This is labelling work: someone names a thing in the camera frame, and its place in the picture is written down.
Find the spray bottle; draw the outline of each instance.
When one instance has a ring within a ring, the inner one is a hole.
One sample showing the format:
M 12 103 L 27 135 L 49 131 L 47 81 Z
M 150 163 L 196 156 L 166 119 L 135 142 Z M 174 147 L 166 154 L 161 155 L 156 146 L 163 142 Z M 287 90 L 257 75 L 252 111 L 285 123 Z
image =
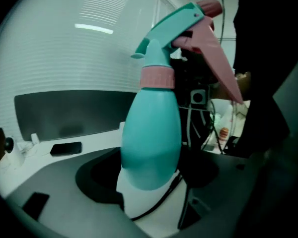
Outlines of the spray bottle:
M 174 93 L 170 54 L 178 48 L 200 53 L 231 98 L 241 93 L 226 56 L 213 34 L 210 17 L 219 15 L 217 0 L 189 3 L 165 17 L 132 56 L 145 59 L 141 90 L 126 118 L 121 146 L 122 168 L 129 181 L 142 190 L 154 190 L 169 181 L 181 150 L 181 122 Z

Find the person's arm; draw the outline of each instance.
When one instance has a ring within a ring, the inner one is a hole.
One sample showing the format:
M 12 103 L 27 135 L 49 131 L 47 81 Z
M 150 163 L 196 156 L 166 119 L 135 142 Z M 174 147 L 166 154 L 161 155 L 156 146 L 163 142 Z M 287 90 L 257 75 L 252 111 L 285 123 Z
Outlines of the person's arm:
M 250 100 L 250 88 L 251 88 L 251 74 L 247 72 L 244 77 L 239 78 L 237 80 L 239 89 L 242 93 L 243 100 Z M 224 88 L 218 85 L 215 89 L 213 89 L 211 93 L 212 99 L 222 99 L 222 100 L 230 100 L 229 95 L 226 93 Z

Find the teal spray head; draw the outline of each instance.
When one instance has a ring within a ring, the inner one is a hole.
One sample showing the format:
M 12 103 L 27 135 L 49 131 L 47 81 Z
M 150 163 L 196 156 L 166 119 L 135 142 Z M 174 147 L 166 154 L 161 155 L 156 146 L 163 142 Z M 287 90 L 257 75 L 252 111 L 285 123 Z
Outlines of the teal spray head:
M 147 33 L 132 56 L 145 58 L 145 65 L 142 89 L 126 118 L 121 157 L 129 181 L 143 190 L 154 190 L 168 182 L 180 156 L 181 121 L 171 91 L 175 85 L 171 53 L 178 48 L 201 53 L 232 99 L 241 102 L 232 70 L 213 35 L 213 21 L 202 9 L 218 15 L 222 7 L 216 0 L 201 3 L 188 3 L 165 17 Z M 186 31 L 191 31 L 192 37 L 181 36 Z

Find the smartphone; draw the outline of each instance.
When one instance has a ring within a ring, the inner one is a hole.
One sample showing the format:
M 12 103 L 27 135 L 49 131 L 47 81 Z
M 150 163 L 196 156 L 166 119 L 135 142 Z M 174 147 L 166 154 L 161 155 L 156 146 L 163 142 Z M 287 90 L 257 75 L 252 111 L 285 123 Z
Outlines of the smartphone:
M 64 156 L 81 153 L 81 142 L 55 144 L 51 150 L 52 156 Z

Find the fluorescent light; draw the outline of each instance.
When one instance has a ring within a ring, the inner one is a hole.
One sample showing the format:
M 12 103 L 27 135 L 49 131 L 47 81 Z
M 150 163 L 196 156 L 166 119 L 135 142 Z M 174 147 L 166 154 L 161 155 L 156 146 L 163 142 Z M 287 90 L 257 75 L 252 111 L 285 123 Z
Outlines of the fluorescent light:
M 112 34 L 114 31 L 107 29 L 107 28 L 103 28 L 103 27 L 99 27 L 99 26 L 92 26 L 92 25 L 85 25 L 85 24 L 75 24 L 76 28 L 81 28 L 81 29 L 89 29 L 89 30 L 94 30 L 94 31 L 99 31 L 99 32 L 103 32 L 106 34 Z

